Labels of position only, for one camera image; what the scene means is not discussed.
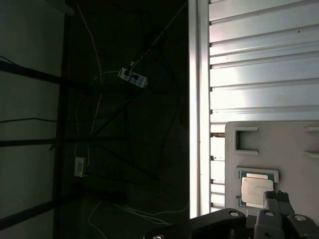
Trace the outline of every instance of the wall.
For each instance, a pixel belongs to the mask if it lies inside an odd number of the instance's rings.
[[[59,76],[64,15],[41,0],[0,1],[0,55]],[[58,86],[0,72],[0,120],[56,119]],[[0,139],[55,137],[55,123],[0,124]],[[51,199],[54,151],[49,145],[0,148],[0,218]],[[0,238],[51,238],[49,212],[0,232]]]

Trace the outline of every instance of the black metal frame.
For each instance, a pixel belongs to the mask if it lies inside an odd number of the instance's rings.
[[[154,229],[145,239],[318,239],[319,227],[307,216],[295,214],[289,195],[264,193],[264,209],[257,217],[233,208],[222,209],[179,225]]]
[[[8,72],[8,73],[16,74],[16,75],[21,75],[21,76],[25,76],[25,77],[29,77],[33,79],[38,79],[45,82],[58,84],[60,86],[55,138],[26,139],[26,140],[0,140],[0,147],[43,145],[43,144],[52,145],[51,149],[55,149],[52,200],[49,202],[40,204],[38,206],[35,206],[33,208],[24,210],[22,212],[16,213],[14,215],[10,215],[6,218],[0,219],[0,231],[54,209],[53,238],[54,239],[59,238],[59,232],[60,232],[59,217],[60,217],[61,205],[77,200],[79,197],[84,195],[83,193],[75,192],[67,196],[62,196],[61,192],[62,192],[62,175],[63,175],[63,162],[64,162],[64,145],[66,143],[95,142],[97,143],[98,147],[102,148],[109,154],[115,156],[121,162],[126,163],[127,165],[152,177],[153,179],[158,179],[156,176],[135,166],[130,161],[124,159],[123,157],[119,156],[117,153],[107,149],[106,147],[98,143],[103,141],[125,141],[127,140],[126,135],[112,136],[112,137],[98,137],[97,133],[95,133],[93,136],[87,137],[87,138],[66,138],[65,137],[69,89],[74,88],[86,94],[91,94],[95,92],[95,90],[90,85],[67,80],[63,77],[53,76],[47,73],[28,69],[28,68],[7,63],[4,61],[0,61],[0,71]],[[112,120],[108,120],[103,125],[103,127],[99,129],[99,132],[103,128],[105,128],[111,121]]]

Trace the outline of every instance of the orange wire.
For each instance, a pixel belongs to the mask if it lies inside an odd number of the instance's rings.
[[[89,27],[88,27],[88,25],[87,25],[87,23],[86,23],[86,21],[85,21],[85,18],[84,18],[84,16],[83,16],[83,13],[82,13],[82,11],[81,11],[81,8],[80,8],[79,4],[77,4],[76,6],[77,6],[77,8],[79,9],[79,12],[80,12],[80,15],[81,15],[81,17],[82,17],[82,20],[83,20],[83,22],[84,22],[84,24],[85,24],[85,27],[86,27],[86,29],[88,30],[88,32],[89,32],[89,34],[90,34],[90,36],[91,36],[93,48],[94,48],[95,55],[96,55],[96,60],[97,60],[97,62],[98,62],[98,66],[99,66],[100,81],[101,81],[101,85],[103,85],[102,69],[101,69],[100,59],[99,59],[98,52],[97,52],[96,47],[95,47],[95,42],[94,42],[93,35],[92,35],[92,33],[91,33],[91,31],[90,31],[90,29],[89,29]],[[99,111],[101,98],[102,98],[102,93],[100,94],[99,101],[98,101],[98,105],[97,105],[97,107],[96,107],[96,112],[95,112],[95,115],[94,115],[94,118],[93,118],[93,123],[92,123],[92,127],[91,127],[91,134],[92,134],[93,128],[94,128],[95,118],[96,118],[96,116],[97,116],[97,114],[98,114],[98,111]]]

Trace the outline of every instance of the dark background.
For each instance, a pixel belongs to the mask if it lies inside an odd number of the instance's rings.
[[[185,0],[79,0],[78,4],[94,37],[102,72],[107,72],[128,68],[134,59],[139,59],[185,4]],[[159,180],[153,180],[121,163],[94,144],[80,143],[77,156],[87,158],[89,148],[87,176],[82,179],[73,176],[74,145],[68,146],[63,175],[65,192],[72,183],[80,181],[88,187],[123,192],[127,196],[127,205],[150,213],[181,210],[188,204],[187,23],[186,6],[144,60],[134,68],[134,72],[149,80],[144,90],[118,79],[117,74],[103,75],[103,85],[110,91],[102,95],[98,116],[109,116],[97,119],[95,129],[117,112],[118,107],[114,105],[134,99],[136,94],[141,97],[131,101],[100,133],[100,136],[124,135],[126,128],[131,147],[127,142],[101,144],[157,175]],[[71,18],[69,35],[68,77],[91,83],[99,75],[99,70],[90,35],[78,9]],[[94,85],[100,85],[100,80],[97,79]],[[78,105],[79,120],[93,118],[98,99],[99,94],[83,98],[82,94],[72,91],[69,118],[75,119]],[[91,122],[79,123],[79,135],[90,135],[91,126]],[[76,125],[68,125],[67,134],[76,136]],[[64,206],[61,238],[103,238],[88,223],[89,214],[98,202],[97,199],[85,197]],[[182,213],[158,215],[158,218],[168,223],[178,223],[188,218],[188,208]],[[147,231],[162,226],[108,202],[101,203],[91,222],[109,239],[143,238]]]

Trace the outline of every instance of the metal rack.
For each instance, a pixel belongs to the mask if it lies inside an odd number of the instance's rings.
[[[98,137],[97,134],[92,135],[87,138],[66,138],[65,130],[67,124],[67,106],[69,99],[69,89],[73,88],[81,91],[86,95],[91,95],[93,93],[109,91],[109,89],[94,88],[91,85],[75,82],[68,80],[64,77],[57,77],[40,71],[25,68],[16,64],[7,63],[0,61],[0,71],[12,73],[15,75],[20,75],[32,79],[37,79],[45,81],[48,83],[59,85],[59,100],[57,109],[57,124],[56,124],[56,137],[55,138],[45,138],[45,139],[26,139],[26,140],[2,140],[0,141],[0,147],[10,147],[10,146],[26,146],[26,145],[52,145],[51,149],[55,150],[54,156],[54,173],[53,173],[53,189],[52,189],[52,200],[38,206],[26,209],[22,212],[10,215],[8,217],[0,219],[0,231],[6,228],[12,227],[18,223],[24,222],[30,218],[36,217],[40,214],[46,213],[54,209],[54,225],[53,225],[53,238],[59,237],[59,217],[60,217],[60,207],[64,204],[73,202],[86,194],[98,195],[101,200],[108,200],[118,202],[121,199],[121,195],[114,195],[108,192],[102,192],[98,190],[88,189],[88,188],[75,188],[69,195],[62,195],[62,175],[63,175],[63,163],[64,163],[64,146],[67,143],[78,143],[78,142],[95,142],[97,147],[105,150],[109,154],[116,157],[121,162],[135,168],[136,170],[144,173],[157,180],[155,175],[137,167],[135,164],[127,161],[125,158],[120,157],[113,151],[102,146],[98,142],[106,141],[125,141],[127,140],[127,135],[111,136],[111,137]],[[108,123],[112,120],[108,120],[104,125],[105,128]]]
[[[220,174],[227,160],[220,154],[225,139],[210,133],[225,133],[231,121],[319,119],[319,3],[188,3],[193,218],[229,206]]]

